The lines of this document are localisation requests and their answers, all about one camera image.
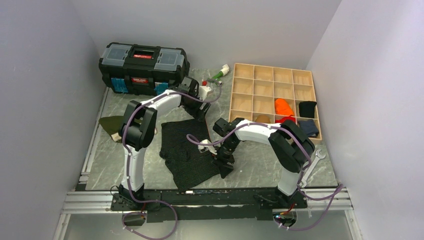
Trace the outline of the black striped underwear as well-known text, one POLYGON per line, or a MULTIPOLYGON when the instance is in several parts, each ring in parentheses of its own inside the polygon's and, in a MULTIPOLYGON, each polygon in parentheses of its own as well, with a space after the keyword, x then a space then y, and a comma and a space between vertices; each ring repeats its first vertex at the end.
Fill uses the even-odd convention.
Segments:
POLYGON ((200 152, 187 139, 191 134, 198 140, 209 140, 207 123, 196 119, 171 121, 161 124, 159 156, 172 173, 179 192, 185 192, 219 174, 210 152, 200 152))

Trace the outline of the wooden compartment tray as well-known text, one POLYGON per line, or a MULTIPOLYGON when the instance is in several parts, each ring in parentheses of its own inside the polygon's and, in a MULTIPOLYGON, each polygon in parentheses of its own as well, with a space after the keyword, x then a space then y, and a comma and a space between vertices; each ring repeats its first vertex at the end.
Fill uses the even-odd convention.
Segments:
POLYGON ((300 102, 317 102, 311 71, 247 63, 235 63, 233 70, 230 121, 236 118, 255 121, 258 115, 267 115, 271 123, 275 123, 276 119, 285 117, 275 113, 275 100, 284 99, 294 111, 296 124, 300 120, 315 121, 320 135, 318 138, 310 137, 310 140, 315 144, 322 142, 318 105, 315 107, 315 118, 299 116, 300 102))

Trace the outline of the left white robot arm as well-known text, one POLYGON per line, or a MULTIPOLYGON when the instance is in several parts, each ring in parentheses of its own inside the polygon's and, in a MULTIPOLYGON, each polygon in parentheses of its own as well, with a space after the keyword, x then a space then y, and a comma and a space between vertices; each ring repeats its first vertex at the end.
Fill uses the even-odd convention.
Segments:
POLYGON ((144 203, 143 167, 147 147, 155 136, 157 118, 176 108, 183 108, 196 120, 204 120, 211 103, 212 88, 191 77, 171 85, 163 93, 144 101, 132 100, 127 105, 119 130, 124 149, 124 174, 118 186, 119 196, 131 210, 144 203))

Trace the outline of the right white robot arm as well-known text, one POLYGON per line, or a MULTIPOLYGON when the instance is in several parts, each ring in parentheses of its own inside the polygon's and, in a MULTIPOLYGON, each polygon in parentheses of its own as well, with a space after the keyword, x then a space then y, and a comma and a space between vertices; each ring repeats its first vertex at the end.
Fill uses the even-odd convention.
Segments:
POLYGON ((237 117, 232 122, 220 118, 212 129, 222 137, 213 159, 221 178, 224 179, 233 171, 233 153, 240 142, 269 145, 282 165, 280 180, 275 189, 276 203, 287 208, 295 201, 303 172, 312 164, 311 156, 316 150, 298 125, 291 120, 268 124, 237 117))

